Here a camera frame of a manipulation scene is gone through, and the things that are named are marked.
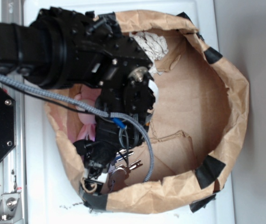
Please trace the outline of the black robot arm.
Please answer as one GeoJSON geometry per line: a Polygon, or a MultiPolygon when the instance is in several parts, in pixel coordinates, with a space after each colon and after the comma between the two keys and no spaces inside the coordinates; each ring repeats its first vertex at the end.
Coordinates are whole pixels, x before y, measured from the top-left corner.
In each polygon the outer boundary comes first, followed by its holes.
{"type": "Polygon", "coordinates": [[[117,21],[52,7],[28,27],[0,23],[0,82],[75,105],[96,126],[74,142],[87,179],[106,173],[122,149],[148,142],[151,61],[117,21]]]}

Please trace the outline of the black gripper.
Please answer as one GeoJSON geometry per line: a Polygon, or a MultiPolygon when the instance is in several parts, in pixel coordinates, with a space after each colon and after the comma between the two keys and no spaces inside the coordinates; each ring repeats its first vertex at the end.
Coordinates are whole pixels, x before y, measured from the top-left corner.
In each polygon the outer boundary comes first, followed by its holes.
{"type": "Polygon", "coordinates": [[[103,184],[118,158],[128,161],[148,132],[150,110],[156,101],[149,85],[149,57],[125,36],[111,15],[94,21],[74,11],[62,14],[65,80],[79,83],[78,100],[101,111],[84,127],[74,143],[84,158],[88,183],[103,184]]]}

